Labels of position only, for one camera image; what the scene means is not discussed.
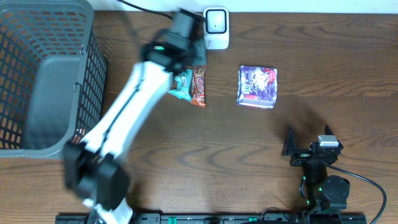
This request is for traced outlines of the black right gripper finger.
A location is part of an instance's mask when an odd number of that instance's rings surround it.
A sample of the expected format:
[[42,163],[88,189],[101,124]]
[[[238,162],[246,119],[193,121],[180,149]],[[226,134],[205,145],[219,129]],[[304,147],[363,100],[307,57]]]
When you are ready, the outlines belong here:
[[287,139],[282,148],[282,156],[291,156],[295,152],[295,141],[292,128],[289,126],[287,131]]
[[[333,134],[333,131],[331,130],[331,128],[330,128],[328,125],[325,126],[325,134],[326,134],[326,135],[334,135],[334,134]],[[340,141],[339,141],[339,143],[340,143],[340,144],[339,144],[338,147],[339,147],[339,148],[343,148],[342,143],[341,143]]]

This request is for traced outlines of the red orange snack bar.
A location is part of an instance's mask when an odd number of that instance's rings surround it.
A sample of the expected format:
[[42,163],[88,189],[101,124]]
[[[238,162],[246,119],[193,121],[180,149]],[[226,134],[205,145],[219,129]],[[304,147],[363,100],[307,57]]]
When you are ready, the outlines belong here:
[[205,107],[205,72],[206,66],[199,65],[193,68],[191,104]]

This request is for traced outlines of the teal snack wrapper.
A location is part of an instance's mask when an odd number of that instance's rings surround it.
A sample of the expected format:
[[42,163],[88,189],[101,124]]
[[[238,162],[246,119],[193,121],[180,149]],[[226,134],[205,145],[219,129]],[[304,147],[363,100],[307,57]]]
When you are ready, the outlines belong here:
[[186,70],[174,77],[176,86],[169,90],[169,93],[176,96],[178,99],[191,101],[190,93],[193,78],[193,70]]

